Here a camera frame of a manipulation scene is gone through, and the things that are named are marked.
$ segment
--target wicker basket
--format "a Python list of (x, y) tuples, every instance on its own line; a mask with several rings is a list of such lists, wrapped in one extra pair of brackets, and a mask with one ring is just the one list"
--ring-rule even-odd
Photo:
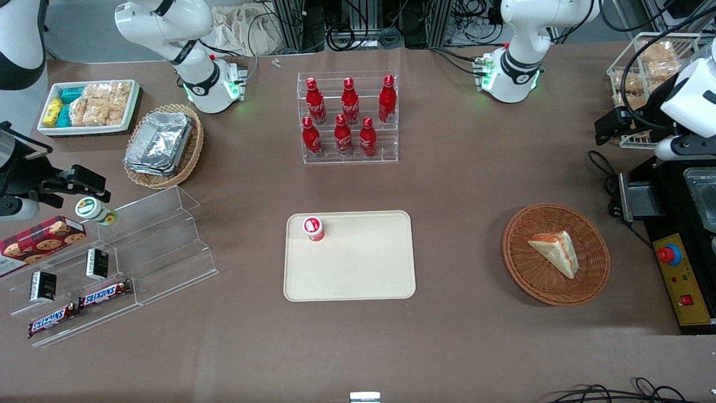
[[(566, 230), (579, 270), (571, 280), (527, 243), (534, 234)], [(510, 274), (529, 295), (549, 305), (581, 305), (594, 299), (609, 278), (609, 251), (583, 215), (558, 204), (534, 204), (507, 224), (502, 241)]]
[[(184, 105), (172, 104), (160, 106), (159, 108), (154, 109), (152, 112), (181, 112), (188, 116), (191, 116), (194, 121), (194, 124), (191, 128), (190, 138), (184, 150), (184, 155), (182, 156), (181, 162), (179, 163), (179, 172), (175, 175), (157, 176), (140, 174), (138, 172), (130, 170), (125, 165), (125, 171), (127, 172), (127, 175), (130, 177), (130, 179), (132, 179), (132, 182), (142, 186), (146, 186), (151, 189), (166, 189), (184, 182), (191, 174), (191, 171), (194, 170), (196, 163), (199, 161), (201, 147), (204, 145), (204, 130), (201, 127), (201, 122), (199, 121), (199, 117), (196, 115), (196, 113)], [(142, 120), (135, 127), (134, 131), (132, 132), (132, 137), (127, 144), (127, 149), (132, 145), (132, 142), (137, 135), (139, 127), (142, 125), (142, 123), (144, 123), (144, 120), (147, 118), (147, 116), (149, 116), (149, 113), (145, 115), (145, 117), (142, 118)]]

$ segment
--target white tray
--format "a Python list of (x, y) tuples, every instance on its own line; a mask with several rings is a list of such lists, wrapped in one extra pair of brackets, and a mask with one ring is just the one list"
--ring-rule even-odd
[[(80, 126), (70, 128), (48, 128), (42, 124), (42, 117), (49, 107), (50, 101), (58, 96), (59, 91), (64, 88), (73, 87), (84, 87), (87, 84), (94, 82), (99, 83), (110, 83), (112, 81), (125, 81), (132, 83), (132, 89), (130, 90), (130, 97), (127, 100), (127, 106), (125, 107), (125, 115), (122, 118), (122, 123), (119, 125), (111, 126)], [(42, 108), (42, 114), (40, 119), (37, 121), (37, 131), (48, 136), (48, 137), (73, 137), (73, 136), (91, 136), (91, 135), (102, 135), (106, 133), (116, 133), (118, 131), (125, 131), (130, 127), (132, 121), (132, 115), (134, 114), (135, 105), (137, 104), (137, 97), (139, 96), (139, 83), (134, 80), (105, 80), (105, 81), (77, 81), (77, 82), (58, 82), (53, 84), (49, 90), (49, 95), (45, 101), (45, 105)]]
[[(311, 241), (302, 224), (321, 219)], [(386, 300), (415, 292), (410, 216), (401, 210), (295, 214), (286, 223), (284, 295), (293, 302)]]

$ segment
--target red button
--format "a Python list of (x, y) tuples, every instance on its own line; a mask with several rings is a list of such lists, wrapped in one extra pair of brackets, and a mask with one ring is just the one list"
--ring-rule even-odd
[(667, 264), (676, 259), (676, 253), (674, 253), (674, 250), (668, 246), (660, 247), (657, 251), (657, 256), (659, 257), (659, 260)]

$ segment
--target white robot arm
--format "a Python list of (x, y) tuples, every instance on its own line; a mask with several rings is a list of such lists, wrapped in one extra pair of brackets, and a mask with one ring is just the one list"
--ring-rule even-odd
[(509, 46), (485, 53), (480, 60), (481, 89), (504, 103), (527, 98), (552, 43), (547, 27), (572, 27), (599, 15), (603, 0), (503, 0), (503, 20), (514, 35)]
[(221, 112), (239, 99), (237, 66), (212, 60), (198, 43), (213, 28), (211, 10), (203, 0), (130, 1), (116, 8), (115, 23), (128, 41), (174, 65), (189, 99), (202, 112)]

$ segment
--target acrylic bottle rack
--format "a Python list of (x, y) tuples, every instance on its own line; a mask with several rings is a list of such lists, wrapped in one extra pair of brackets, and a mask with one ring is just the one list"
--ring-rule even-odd
[[(378, 96), (383, 88), (383, 77), (391, 74), (395, 77), (395, 92), (397, 103), (395, 105), (395, 122), (383, 123), (378, 120)], [(308, 105), (306, 104), (306, 78), (316, 79), (318, 89), (324, 96), (328, 119), (324, 125), (316, 125), (320, 136), (324, 155), (321, 158), (309, 158), (306, 146), (301, 139), (301, 119), (309, 116)], [(343, 79), (352, 77), (355, 90), (360, 99), (360, 119), (358, 123), (351, 125), (351, 142), (353, 143), (353, 155), (343, 157), (338, 154), (334, 129), (336, 127), (336, 115), (343, 112), (341, 96), (343, 95)], [(359, 71), (359, 72), (315, 72), (299, 73), (296, 87), (299, 105), (298, 138), (301, 142), (301, 152), (306, 165), (314, 164), (338, 164), (338, 163), (388, 163), (398, 161), (398, 124), (400, 121), (400, 90), (398, 75), (395, 70)], [(364, 117), (370, 116), (373, 119), (373, 128), (377, 134), (377, 152), (374, 157), (365, 158), (360, 152), (359, 133)]]

